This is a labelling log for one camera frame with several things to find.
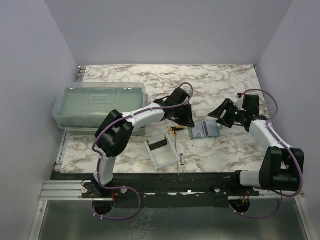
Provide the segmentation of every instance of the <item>clear plastic bin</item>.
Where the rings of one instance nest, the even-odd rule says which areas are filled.
[[[142,83],[74,82],[57,98],[52,115],[61,129],[94,135],[112,110],[127,113],[147,105],[148,94]],[[145,128],[132,135],[144,135]]]

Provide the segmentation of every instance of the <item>white wall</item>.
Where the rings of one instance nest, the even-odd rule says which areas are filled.
[[[292,0],[45,0],[79,65],[257,64]]]
[[[319,13],[319,0],[294,0],[256,68],[262,89],[278,100],[276,130],[305,153],[303,191],[315,226],[320,226]]]
[[[0,7],[0,239],[28,239],[62,131],[51,113],[77,63],[43,0]]]

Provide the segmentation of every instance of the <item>gray wall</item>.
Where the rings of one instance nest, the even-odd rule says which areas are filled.
[[[320,1],[295,0],[256,68],[262,89],[278,100],[276,130],[305,152],[303,191],[315,226],[320,226],[319,12]]]
[[[257,64],[292,0],[45,0],[80,65]]]
[[[78,71],[43,0],[0,7],[0,239],[28,239],[61,141],[57,93]]]

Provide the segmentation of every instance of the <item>marble tabletop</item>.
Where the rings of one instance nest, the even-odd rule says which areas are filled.
[[[88,66],[84,82],[143,83],[149,102],[170,95],[181,83],[194,88],[193,120],[212,119],[225,98],[236,100],[237,93],[260,89],[253,65],[99,65]],[[260,94],[260,114],[268,115]],[[132,136],[125,151],[117,157],[114,173],[216,173],[258,170],[263,150],[243,127],[223,127],[220,137],[190,140],[189,131],[177,133],[177,151],[184,154],[185,165],[154,169],[144,140],[169,133],[172,121],[156,122],[146,127],[146,136]],[[93,136],[70,135],[67,140],[61,173],[93,173],[98,155],[92,151]]]

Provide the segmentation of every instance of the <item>table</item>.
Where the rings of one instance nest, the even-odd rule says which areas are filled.
[[[225,98],[236,100],[237,93],[260,89],[253,65],[99,65],[87,66],[83,82],[143,83],[149,102],[170,95],[181,83],[194,87],[193,120],[212,119]],[[260,114],[268,115],[260,95]],[[133,136],[116,160],[114,173],[216,173],[258,170],[263,150],[243,127],[223,127],[219,138],[190,140],[187,130],[177,133],[177,151],[184,154],[185,165],[154,169],[144,140],[169,133],[172,121],[148,125],[146,136]],[[70,135],[62,158],[62,174],[93,173],[98,155],[91,150],[93,136]]]

